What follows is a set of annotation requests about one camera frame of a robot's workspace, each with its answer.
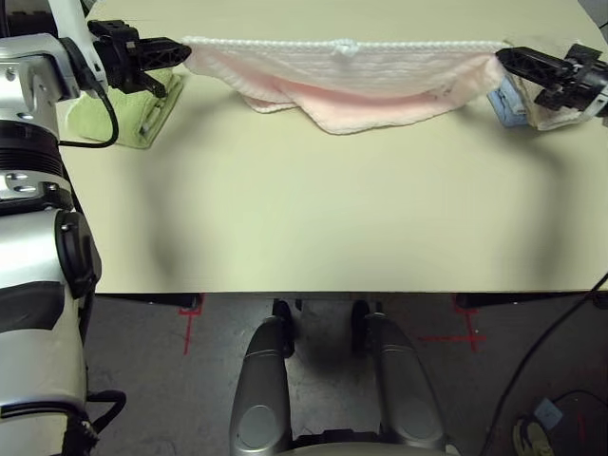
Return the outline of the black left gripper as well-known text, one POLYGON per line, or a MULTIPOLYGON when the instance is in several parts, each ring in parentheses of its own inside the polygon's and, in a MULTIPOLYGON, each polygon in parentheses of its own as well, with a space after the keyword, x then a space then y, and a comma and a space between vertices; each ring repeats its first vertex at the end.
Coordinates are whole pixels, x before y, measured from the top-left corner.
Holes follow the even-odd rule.
POLYGON ((88 30, 96 38, 94 47, 108 84, 124 94, 148 91, 157 98, 166 96, 164 85, 147 71, 183 64, 192 49, 166 37, 141 38, 123 20, 90 20, 88 30))

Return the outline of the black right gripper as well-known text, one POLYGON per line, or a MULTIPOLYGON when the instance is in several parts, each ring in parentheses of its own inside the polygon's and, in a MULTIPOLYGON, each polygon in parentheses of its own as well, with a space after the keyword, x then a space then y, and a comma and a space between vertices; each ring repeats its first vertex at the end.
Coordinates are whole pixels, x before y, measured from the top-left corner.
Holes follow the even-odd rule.
POLYGON ((542 86, 535 99, 537 105, 579 112, 607 87, 607 63, 600 56, 599 50, 580 44, 572 45, 561 58, 532 47, 506 47, 496 52, 509 73, 542 86))

